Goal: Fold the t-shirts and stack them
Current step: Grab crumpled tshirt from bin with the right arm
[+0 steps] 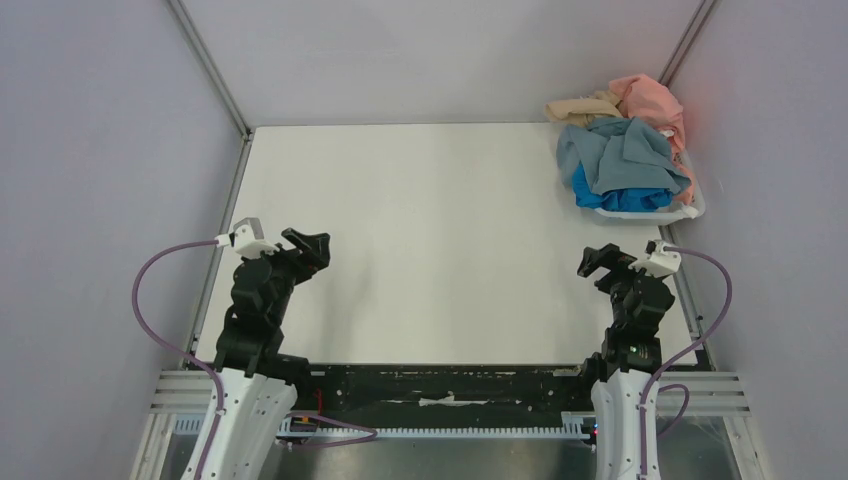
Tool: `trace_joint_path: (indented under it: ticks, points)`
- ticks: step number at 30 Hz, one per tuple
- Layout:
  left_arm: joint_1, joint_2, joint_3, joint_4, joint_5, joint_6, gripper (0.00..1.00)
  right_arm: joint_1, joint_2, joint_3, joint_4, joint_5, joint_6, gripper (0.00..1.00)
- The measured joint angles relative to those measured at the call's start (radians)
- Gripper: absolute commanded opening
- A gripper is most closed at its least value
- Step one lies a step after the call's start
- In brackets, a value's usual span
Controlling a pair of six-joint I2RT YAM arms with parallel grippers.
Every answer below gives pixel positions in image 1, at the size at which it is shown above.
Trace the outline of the pink t shirt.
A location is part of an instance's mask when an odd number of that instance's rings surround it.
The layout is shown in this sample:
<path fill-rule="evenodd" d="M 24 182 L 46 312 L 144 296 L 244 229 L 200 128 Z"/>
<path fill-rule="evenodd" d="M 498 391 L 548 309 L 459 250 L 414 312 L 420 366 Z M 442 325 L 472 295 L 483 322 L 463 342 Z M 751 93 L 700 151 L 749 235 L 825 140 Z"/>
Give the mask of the pink t shirt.
<path fill-rule="evenodd" d="M 667 87 L 645 74 L 612 80 L 608 87 L 620 99 L 618 109 L 624 117 L 639 118 L 666 137 L 674 165 L 691 182 L 674 200 L 691 205 L 695 198 L 696 178 L 682 160 L 685 149 L 683 106 Z"/>

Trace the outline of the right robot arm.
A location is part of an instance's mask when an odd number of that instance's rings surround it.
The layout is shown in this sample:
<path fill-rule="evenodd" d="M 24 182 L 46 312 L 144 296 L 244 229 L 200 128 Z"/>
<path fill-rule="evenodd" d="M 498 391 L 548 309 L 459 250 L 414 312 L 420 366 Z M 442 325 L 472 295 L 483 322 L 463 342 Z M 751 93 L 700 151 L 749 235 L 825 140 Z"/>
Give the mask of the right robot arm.
<path fill-rule="evenodd" d="M 608 297 L 612 316 L 577 382 L 580 400 L 596 414 L 598 479 L 660 476 L 654 375 L 663 364 L 659 325 L 676 300 L 665 280 L 679 267 L 679 257 L 660 240 L 649 242 L 642 256 L 615 244 L 583 251 L 577 274 L 603 273 L 594 286 Z"/>

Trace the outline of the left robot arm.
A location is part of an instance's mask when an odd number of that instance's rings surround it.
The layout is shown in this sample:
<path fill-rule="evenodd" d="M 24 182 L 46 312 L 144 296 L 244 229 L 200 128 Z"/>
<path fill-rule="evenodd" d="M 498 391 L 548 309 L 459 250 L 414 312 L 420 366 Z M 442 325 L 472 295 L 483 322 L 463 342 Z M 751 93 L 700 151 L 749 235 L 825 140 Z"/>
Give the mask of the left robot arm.
<path fill-rule="evenodd" d="M 271 244 L 242 225 L 230 236 L 241 258 L 216 342 L 213 389 L 186 479 L 255 479 L 284 417 L 314 393 L 307 359 L 281 353 L 294 288 L 330 264 L 330 235 L 282 231 Z"/>

